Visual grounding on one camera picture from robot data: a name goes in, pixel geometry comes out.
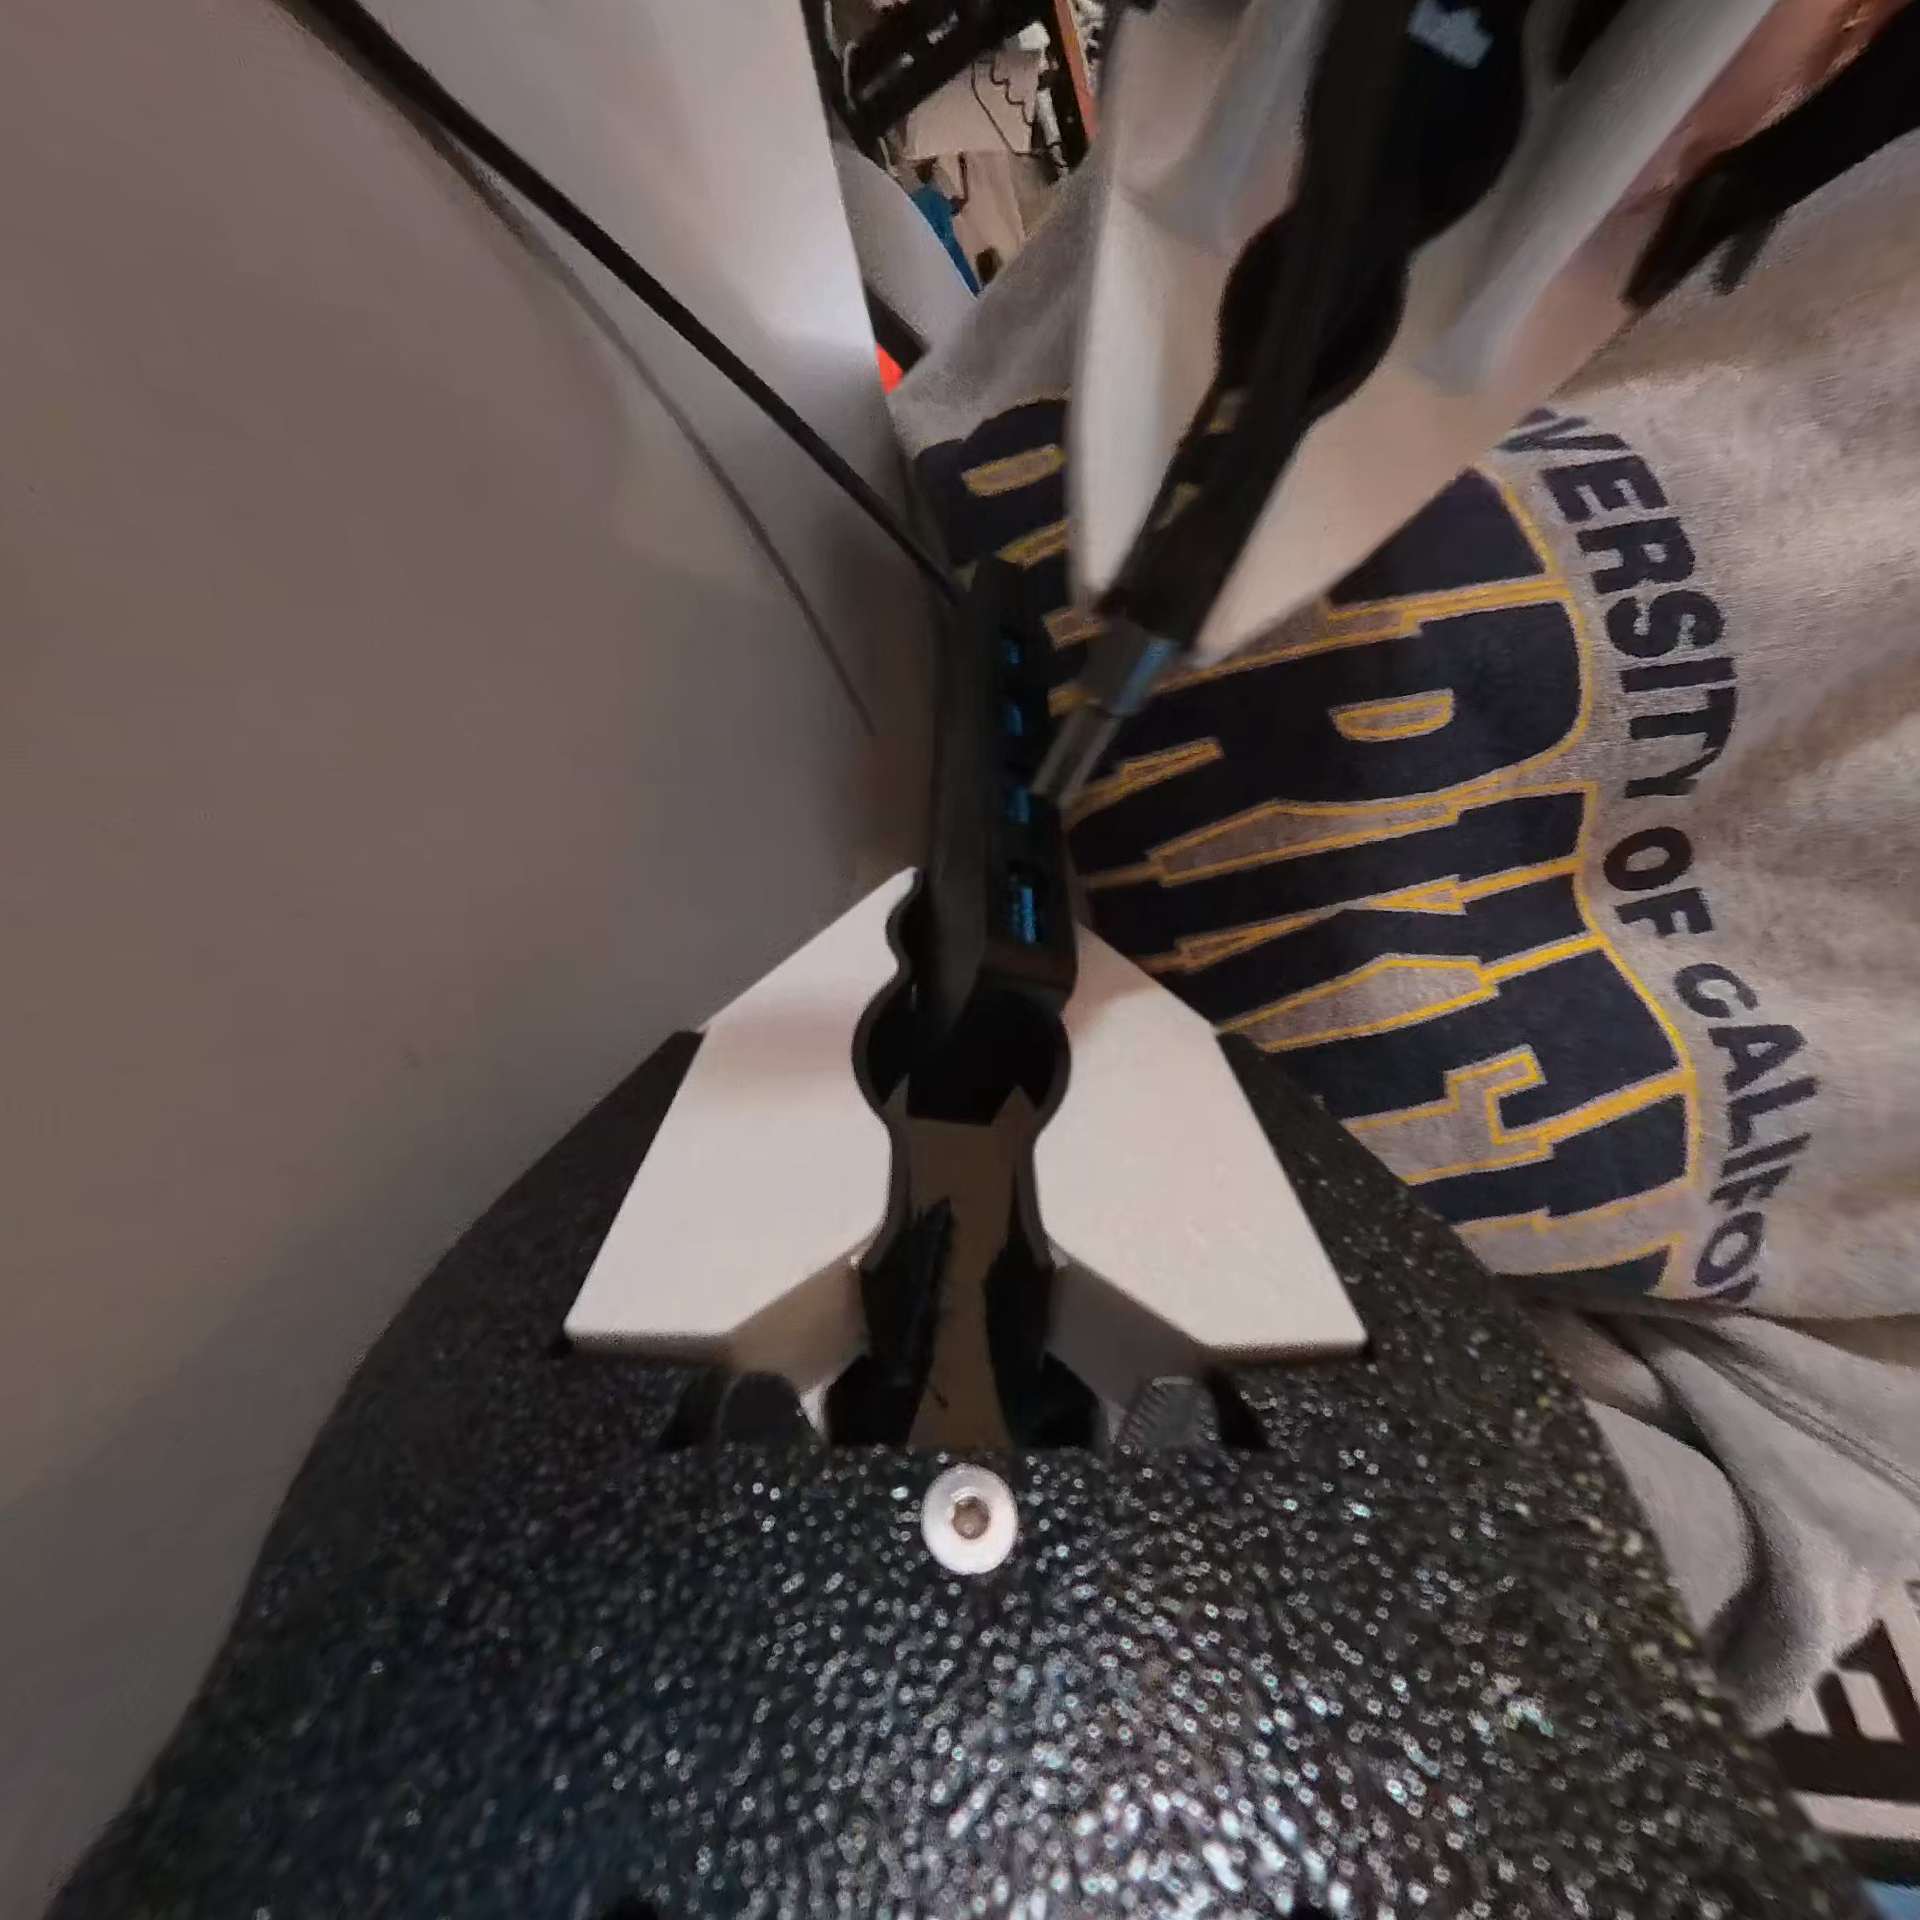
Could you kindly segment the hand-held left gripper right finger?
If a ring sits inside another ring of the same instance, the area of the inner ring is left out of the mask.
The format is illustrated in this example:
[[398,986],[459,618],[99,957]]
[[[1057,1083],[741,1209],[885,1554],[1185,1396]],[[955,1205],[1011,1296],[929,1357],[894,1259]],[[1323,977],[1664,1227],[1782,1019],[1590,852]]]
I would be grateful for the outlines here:
[[1353,1357],[1365,1330],[1211,1026],[1126,961],[1062,1010],[1001,993],[993,1066],[1029,1119],[995,1209],[1008,1427],[1101,1427],[1146,1388]]

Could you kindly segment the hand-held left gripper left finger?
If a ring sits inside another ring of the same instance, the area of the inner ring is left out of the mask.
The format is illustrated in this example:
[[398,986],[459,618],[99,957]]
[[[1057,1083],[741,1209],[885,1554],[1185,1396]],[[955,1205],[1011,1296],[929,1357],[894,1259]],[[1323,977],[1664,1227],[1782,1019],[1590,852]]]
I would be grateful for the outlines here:
[[874,1347],[889,1259],[954,1249],[954,1201],[870,1042],[905,983],[920,874],[857,899],[694,1037],[689,1067],[566,1316],[595,1357],[776,1376],[817,1427]]

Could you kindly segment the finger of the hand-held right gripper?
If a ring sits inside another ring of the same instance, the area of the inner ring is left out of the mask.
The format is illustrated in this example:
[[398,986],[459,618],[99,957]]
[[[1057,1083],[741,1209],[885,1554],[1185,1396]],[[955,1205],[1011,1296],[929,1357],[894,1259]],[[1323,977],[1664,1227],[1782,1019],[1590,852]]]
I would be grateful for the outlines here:
[[1323,2],[1128,8],[1101,68],[1072,371],[1072,576],[1109,591],[1217,376],[1240,257],[1289,203]]
[[1534,34],[1520,145],[1408,263],[1399,327],[1309,429],[1198,634],[1222,661],[1367,560],[1584,365],[1626,319],[1655,162],[1779,8],[1629,5],[1568,80]]

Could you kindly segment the black usb hub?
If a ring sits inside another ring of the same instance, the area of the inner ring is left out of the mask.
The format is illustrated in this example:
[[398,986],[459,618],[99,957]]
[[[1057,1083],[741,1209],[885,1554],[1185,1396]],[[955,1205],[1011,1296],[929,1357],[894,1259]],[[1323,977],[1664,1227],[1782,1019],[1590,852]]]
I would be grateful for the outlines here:
[[1064,1072],[1077,933],[1064,820],[1037,789],[1046,640],[1018,569],[979,563],[939,667],[929,841],[903,928],[918,1119],[993,1123],[1014,1093],[1042,1109]]

